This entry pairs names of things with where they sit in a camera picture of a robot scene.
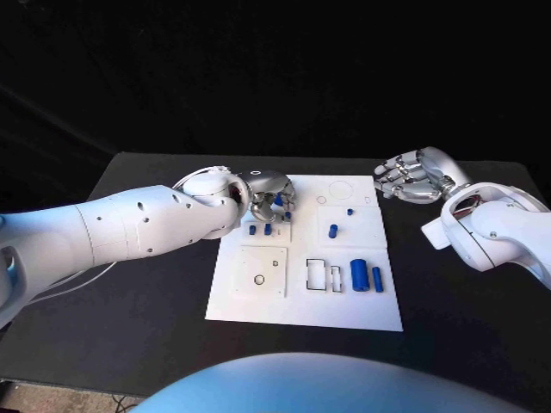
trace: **circular cutout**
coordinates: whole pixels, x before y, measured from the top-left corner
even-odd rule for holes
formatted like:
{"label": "circular cutout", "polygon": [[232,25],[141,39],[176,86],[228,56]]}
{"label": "circular cutout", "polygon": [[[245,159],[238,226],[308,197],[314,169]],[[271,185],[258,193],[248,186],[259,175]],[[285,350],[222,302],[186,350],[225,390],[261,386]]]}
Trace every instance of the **circular cutout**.
{"label": "circular cutout", "polygon": [[329,194],[336,200],[347,200],[352,197],[352,185],[346,181],[336,181],[329,186]]}

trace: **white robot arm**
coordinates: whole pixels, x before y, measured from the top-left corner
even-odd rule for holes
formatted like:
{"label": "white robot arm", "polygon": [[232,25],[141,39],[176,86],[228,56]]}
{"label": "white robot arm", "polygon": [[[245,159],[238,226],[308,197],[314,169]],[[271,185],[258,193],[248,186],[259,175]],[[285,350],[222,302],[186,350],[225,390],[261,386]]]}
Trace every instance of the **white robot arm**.
{"label": "white robot arm", "polygon": [[466,264],[486,271],[519,264],[551,289],[551,212],[515,187],[471,183],[456,161],[428,147],[375,168],[383,196],[424,204],[445,200],[422,232],[437,250],[451,245]]}
{"label": "white robot arm", "polygon": [[173,188],[157,185],[83,204],[1,214],[0,328],[70,274],[223,237],[249,205],[258,219],[284,220],[271,203],[280,194],[287,210],[294,208],[288,178],[272,171],[243,177],[225,167],[206,168]]}

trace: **blue cylinder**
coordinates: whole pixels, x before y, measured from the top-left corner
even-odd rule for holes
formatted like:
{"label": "blue cylinder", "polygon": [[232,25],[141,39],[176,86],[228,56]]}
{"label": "blue cylinder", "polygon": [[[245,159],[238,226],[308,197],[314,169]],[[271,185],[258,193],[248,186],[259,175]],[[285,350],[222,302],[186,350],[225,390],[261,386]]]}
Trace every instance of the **blue cylinder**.
{"label": "blue cylinder", "polygon": [[336,235],[337,235],[337,225],[331,224],[331,226],[329,227],[329,238],[334,238]]}
{"label": "blue cylinder", "polygon": [[381,270],[378,267],[372,268],[372,280],[375,281],[375,291],[378,293],[383,292],[383,282],[381,281]]}
{"label": "blue cylinder", "polygon": [[350,270],[352,270],[352,290],[368,291],[370,289],[370,285],[369,285],[369,271],[366,270],[366,261],[352,260]]}
{"label": "blue cylinder", "polygon": [[275,197],[275,200],[272,201],[272,203],[278,206],[282,207],[284,206],[284,201],[281,200],[281,194],[278,193],[278,196]]}

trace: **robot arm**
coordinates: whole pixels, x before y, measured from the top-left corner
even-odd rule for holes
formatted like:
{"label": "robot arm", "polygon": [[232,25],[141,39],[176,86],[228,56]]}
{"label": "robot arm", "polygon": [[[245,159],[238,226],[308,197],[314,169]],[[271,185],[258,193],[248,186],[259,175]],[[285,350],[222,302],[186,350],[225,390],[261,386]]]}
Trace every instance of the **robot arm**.
{"label": "robot arm", "polygon": [[486,271],[519,264],[551,289],[551,212],[522,190],[473,184],[448,155],[424,148],[375,169],[383,196],[412,203],[445,200],[422,232],[437,250],[451,245],[466,264]]}
{"label": "robot arm", "polygon": [[[0,328],[70,274],[223,237],[239,226],[252,187],[225,167],[200,172],[174,188],[131,189],[83,204],[0,215]],[[278,180],[269,190],[291,188],[282,174],[262,173]],[[256,205],[271,210],[268,201]]]}

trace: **floor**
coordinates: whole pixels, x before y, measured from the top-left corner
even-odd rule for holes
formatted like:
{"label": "floor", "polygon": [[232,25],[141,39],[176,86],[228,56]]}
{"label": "floor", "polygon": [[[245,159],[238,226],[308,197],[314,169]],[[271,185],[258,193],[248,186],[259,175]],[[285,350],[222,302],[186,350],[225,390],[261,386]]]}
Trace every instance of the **floor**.
{"label": "floor", "polygon": [[[122,405],[138,404],[141,401],[141,398],[124,398]],[[21,413],[59,413],[60,411],[63,413],[114,413],[117,411],[117,403],[111,399],[111,394],[44,385],[14,385],[4,395],[0,407],[16,409]]]}

